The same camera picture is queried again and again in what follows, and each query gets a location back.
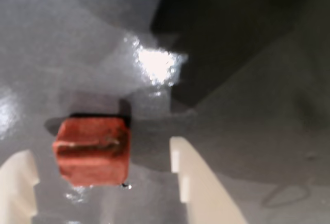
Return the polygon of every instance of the gray surface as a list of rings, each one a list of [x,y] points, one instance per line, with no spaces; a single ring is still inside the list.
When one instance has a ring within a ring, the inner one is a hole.
[[[170,86],[184,56],[153,51],[157,39],[146,32],[158,1],[0,0],[0,159],[35,154],[34,223],[186,223],[169,173],[172,135],[197,147],[250,223],[329,223],[330,0],[201,0],[205,12],[182,37],[197,67],[189,94],[211,90],[179,113],[170,105],[185,103]],[[150,52],[174,71],[148,64]],[[235,58],[249,59],[232,70]],[[132,190],[72,188],[59,177],[45,123],[117,113],[120,99],[133,116]]]

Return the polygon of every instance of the red cube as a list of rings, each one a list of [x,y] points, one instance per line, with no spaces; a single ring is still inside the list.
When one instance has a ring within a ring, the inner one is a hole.
[[[53,143],[61,175],[75,186],[124,183],[129,147],[130,132],[116,117],[68,118]]]

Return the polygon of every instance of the cube side face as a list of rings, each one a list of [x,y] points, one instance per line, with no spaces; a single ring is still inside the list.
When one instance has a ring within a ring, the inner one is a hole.
[[[121,118],[68,118],[53,150],[75,186],[119,185],[128,175],[130,132]]]

